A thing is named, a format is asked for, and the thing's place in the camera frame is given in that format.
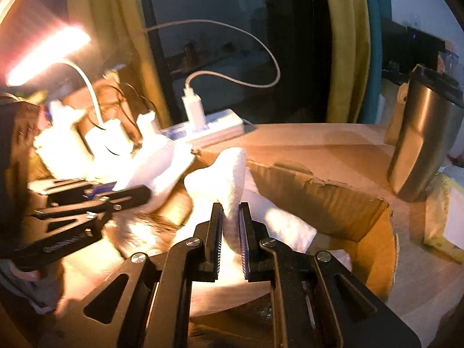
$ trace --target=black cup lid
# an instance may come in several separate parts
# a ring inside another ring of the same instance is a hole
[[[458,81],[451,76],[417,65],[412,71],[411,79],[420,82],[455,105],[464,108],[462,90],[459,88]]]

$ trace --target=screw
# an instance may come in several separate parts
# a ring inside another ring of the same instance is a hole
[[[265,238],[261,241],[261,244],[264,247],[274,247],[276,245],[276,240],[274,238]]]
[[[188,247],[198,247],[200,246],[200,243],[201,243],[201,239],[192,237],[192,238],[187,239],[185,244]]]
[[[319,251],[316,255],[316,258],[320,262],[327,263],[330,262],[330,259],[332,259],[332,255],[327,251]]]
[[[142,263],[145,261],[146,257],[147,256],[143,252],[138,252],[131,256],[130,261],[133,263]]]

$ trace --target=table surface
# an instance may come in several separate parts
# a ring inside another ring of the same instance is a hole
[[[268,165],[293,161],[319,179],[343,182],[386,200],[400,244],[387,305],[426,347],[464,294],[464,266],[422,243],[425,202],[406,203],[392,193],[386,174],[394,147],[383,143],[384,133],[381,126],[361,124],[268,124],[208,150],[240,146],[250,160]]]

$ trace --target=power strip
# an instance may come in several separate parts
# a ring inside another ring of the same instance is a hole
[[[193,131],[189,122],[176,124],[161,130],[171,140],[193,144],[193,149],[201,149],[244,134],[242,119],[229,108],[206,116],[206,127]]]

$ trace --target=teal curtain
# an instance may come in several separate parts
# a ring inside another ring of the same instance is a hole
[[[359,123],[374,124],[379,106],[382,79],[382,33],[380,18],[391,19],[392,0],[367,0],[371,31],[371,62]]]

